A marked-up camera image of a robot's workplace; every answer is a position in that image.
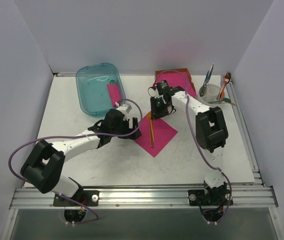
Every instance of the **metal bracket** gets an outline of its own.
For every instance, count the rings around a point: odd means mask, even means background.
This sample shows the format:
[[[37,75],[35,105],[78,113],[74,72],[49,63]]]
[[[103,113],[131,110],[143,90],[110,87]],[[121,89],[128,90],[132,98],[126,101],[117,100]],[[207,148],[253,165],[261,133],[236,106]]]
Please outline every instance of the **metal bracket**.
[[[220,206],[224,204],[226,201],[226,197],[220,197],[216,199],[212,199],[205,194],[204,189],[197,190],[189,190],[188,191],[188,202],[190,206]]]
[[[98,206],[100,192],[97,190],[84,190],[82,199],[86,201],[84,205],[88,207]],[[75,203],[65,200],[59,195],[55,194],[53,206],[55,207],[77,207]]]

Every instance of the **gray wall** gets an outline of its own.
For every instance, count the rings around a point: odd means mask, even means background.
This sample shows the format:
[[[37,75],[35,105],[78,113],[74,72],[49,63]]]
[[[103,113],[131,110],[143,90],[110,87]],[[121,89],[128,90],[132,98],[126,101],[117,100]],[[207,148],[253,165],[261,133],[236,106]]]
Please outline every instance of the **gray wall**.
[[[284,0],[275,0],[234,73],[263,180],[284,225]]]
[[[272,0],[15,0],[54,72],[234,71]]]
[[[52,74],[13,0],[0,0],[0,234],[15,187],[8,157],[39,128]],[[20,168],[25,154],[14,159]]]

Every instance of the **diamond-shaped pink napkin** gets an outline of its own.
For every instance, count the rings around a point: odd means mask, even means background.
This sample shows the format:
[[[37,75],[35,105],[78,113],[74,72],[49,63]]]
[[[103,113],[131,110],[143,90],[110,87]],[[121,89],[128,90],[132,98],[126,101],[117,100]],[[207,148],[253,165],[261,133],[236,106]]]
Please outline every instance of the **diamond-shaped pink napkin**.
[[[152,124],[154,131],[154,148],[150,146],[149,120],[147,116],[143,118],[140,125],[142,135],[136,139],[135,142],[153,157],[156,157],[177,134],[177,130],[162,119],[153,120]]]

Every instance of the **translucent plastic container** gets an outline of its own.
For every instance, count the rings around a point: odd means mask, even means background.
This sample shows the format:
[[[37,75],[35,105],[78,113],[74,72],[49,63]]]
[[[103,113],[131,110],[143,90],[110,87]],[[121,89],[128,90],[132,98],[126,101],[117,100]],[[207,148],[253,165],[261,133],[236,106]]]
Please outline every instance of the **translucent plastic container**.
[[[125,98],[122,82],[114,65],[101,63],[78,70],[76,73],[77,93],[84,113],[93,117],[103,117],[109,109],[114,108],[107,84],[116,84],[121,99]]]

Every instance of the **purple cable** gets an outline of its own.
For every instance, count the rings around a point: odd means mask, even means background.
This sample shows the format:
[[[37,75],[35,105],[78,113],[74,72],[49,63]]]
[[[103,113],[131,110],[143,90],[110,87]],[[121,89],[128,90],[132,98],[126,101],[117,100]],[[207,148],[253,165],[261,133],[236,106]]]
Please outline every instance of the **purple cable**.
[[[189,86],[189,81],[188,81],[188,79],[187,79],[181,72],[176,71],[176,70],[169,69],[169,70],[165,70],[165,71],[161,72],[161,73],[156,77],[154,83],[157,82],[157,79],[158,79],[162,74],[167,73],[167,72],[174,72],[174,73],[180,74],[180,75],[184,78],[184,80],[186,81],[185,95],[187,96],[187,102],[186,102],[186,111],[185,111],[185,112],[186,112],[186,118],[187,118],[188,126],[190,127],[191,134],[192,134],[192,137],[193,137],[193,139],[194,139],[194,142],[195,142],[195,145],[196,145],[196,147],[197,147],[197,150],[199,151],[199,153],[200,153],[201,157],[203,158],[204,162],[205,162],[211,169],[220,171],[221,174],[223,175],[223,177],[226,179],[228,185],[229,185],[230,193],[229,193],[229,198],[228,198],[228,201],[227,201],[226,209],[225,209],[224,214],[222,215],[222,217],[221,217],[218,221],[216,221],[217,223],[219,223],[219,222],[221,222],[221,221],[223,220],[225,214],[226,214],[227,211],[228,211],[228,208],[229,208],[229,206],[230,206],[230,203],[231,203],[231,197],[232,197],[232,186],[231,186],[231,182],[230,182],[230,180],[228,179],[228,177],[226,176],[226,174],[223,173],[222,169],[220,169],[219,167],[214,167],[214,166],[212,166],[212,165],[208,162],[208,160],[207,160],[206,157],[204,156],[204,154],[203,154],[203,152],[202,152],[202,149],[201,149],[201,147],[200,147],[200,145],[199,145],[199,143],[198,143],[198,141],[197,141],[197,139],[196,139],[196,135],[195,135],[195,132],[194,132],[194,130],[193,130],[193,126],[192,126],[192,123],[191,123],[191,120],[190,120],[190,116],[189,116],[189,112],[188,112],[188,105],[189,105],[189,102],[190,102],[190,98],[189,98],[189,96],[187,95],[187,92],[186,92],[186,90],[187,90],[187,88],[188,88],[188,86]]]
[[[143,113],[142,113],[142,110],[141,108],[137,105],[136,102],[134,102],[133,100],[130,100],[130,99],[127,99],[127,98],[123,98],[119,101],[129,101],[131,103],[133,103],[138,111],[140,112],[140,116],[141,116],[141,120],[140,120],[140,123],[141,121],[143,120]],[[122,134],[122,135],[119,135],[119,134],[110,134],[110,133],[93,133],[93,134],[88,134],[88,135],[80,135],[80,136],[45,136],[45,137],[41,137],[41,138],[38,138],[38,139],[35,139],[35,140],[31,140],[23,145],[21,145],[20,147],[18,147],[17,149],[15,149],[12,154],[10,155],[9,159],[8,159],[8,167],[10,169],[10,171],[12,172],[12,174],[19,178],[20,180],[23,180],[25,182],[28,182],[25,178],[19,176],[14,170],[13,170],[13,167],[12,167],[12,160],[13,160],[13,157],[14,155],[19,151],[21,150],[22,148],[30,145],[30,144],[33,144],[35,142],[38,142],[38,141],[41,141],[41,140],[46,140],[46,139],[81,139],[81,138],[88,138],[88,137],[92,137],[92,136],[110,136],[110,137],[128,137],[129,135],[132,135],[133,133],[135,133],[139,128],[140,128],[140,125],[141,124],[138,124],[137,128],[133,131],[131,131],[130,133],[127,133],[127,134]],[[85,223],[90,223],[90,222],[93,222],[93,221],[96,221],[98,219],[98,215],[96,212],[94,212],[92,209],[90,209],[89,207],[81,204],[80,202],[78,201],[75,201],[67,196],[64,196],[64,195],[60,195],[62,198],[72,202],[72,203],[75,203],[76,205],[79,205],[81,207],[84,207],[85,209],[87,209],[88,211],[90,211],[91,213],[93,213],[96,218],[95,219],[89,219],[89,220],[86,220],[86,221],[82,221],[82,222],[79,222],[77,224],[85,224]]]

